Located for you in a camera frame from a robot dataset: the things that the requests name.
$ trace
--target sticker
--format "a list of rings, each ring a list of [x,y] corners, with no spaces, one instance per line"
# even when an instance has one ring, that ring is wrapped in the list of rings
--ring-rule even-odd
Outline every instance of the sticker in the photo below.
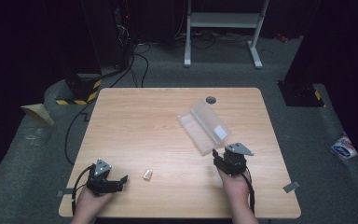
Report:
[[[227,137],[226,131],[223,130],[223,128],[220,125],[217,125],[213,130],[221,140]]]

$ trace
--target human hand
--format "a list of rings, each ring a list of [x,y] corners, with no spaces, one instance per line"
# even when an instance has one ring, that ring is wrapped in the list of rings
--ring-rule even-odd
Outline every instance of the human hand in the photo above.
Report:
[[[246,200],[248,200],[249,197],[249,186],[246,183],[245,179],[243,179],[242,175],[227,175],[226,173],[224,173],[222,170],[217,169],[220,177],[222,178],[223,181],[223,188],[225,189],[225,193],[228,196],[228,198],[231,199],[238,199],[239,197],[243,198]],[[250,174],[248,171],[243,173],[246,178],[248,178],[248,180],[250,181]]]
[[[230,176],[217,168],[222,178],[223,188],[231,206],[232,220],[234,224],[256,224],[258,223],[255,214],[252,212],[248,198],[250,194],[249,186],[242,175]],[[243,173],[251,183],[248,171]]]
[[[90,189],[86,187],[83,188],[77,198],[76,212],[71,223],[91,223],[112,198],[113,193],[107,193],[98,197],[95,196]]]

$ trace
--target transparent container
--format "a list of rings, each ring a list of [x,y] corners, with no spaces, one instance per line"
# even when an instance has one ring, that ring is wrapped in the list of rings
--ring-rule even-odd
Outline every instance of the transparent container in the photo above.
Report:
[[[201,99],[189,112],[179,115],[178,119],[201,155],[211,153],[231,134],[229,128]]]

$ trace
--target wooden table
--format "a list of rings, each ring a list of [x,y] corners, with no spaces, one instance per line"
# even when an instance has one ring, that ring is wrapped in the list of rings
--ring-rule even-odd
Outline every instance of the wooden table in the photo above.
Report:
[[[301,214],[260,90],[255,88],[103,89],[96,102],[67,188],[98,158],[113,166],[108,180],[129,176],[123,191],[99,217],[231,217],[213,156],[201,156],[178,116],[199,99],[216,98],[211,108],[232,134],[223,144],[241,142],[255,188],[259,218]],[[217,148],[220,155],[224,145]],[[152,170],[149,181],[145,170]],[[84,175],[79,185],[85,183]],[[60,215],[70,217],[70,195]]]

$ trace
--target small object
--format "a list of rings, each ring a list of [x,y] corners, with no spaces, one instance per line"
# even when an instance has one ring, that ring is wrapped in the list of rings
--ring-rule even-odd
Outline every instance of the small object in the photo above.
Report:
[[[283,43],[287,43],[289,41],[289,38],[287,38],[285,35],[277,34],[277,38]]]
[[[145,180],[150,180],[150,178],[152,177],[153,171],[152,170],[146,170],[145,174],[144,174],[144,179]]]
[[[345,132],[343,132],[342,136],[331,146],[331,151],[342,161],[357,156],[357,151]]]
[[[299,187],[300,187],[300,184],[297,181],[295,181],[295,182],[292,182],[292,183],[286,185],[285,187],[283,187],[283,189],[284,189],[284,191],[286,191],[286,193],[288,193],[294,189],[298,189]]]
[[[62,190],[57,191],[56,197],[62,198],[62,196],[63,196],[63,191]]]

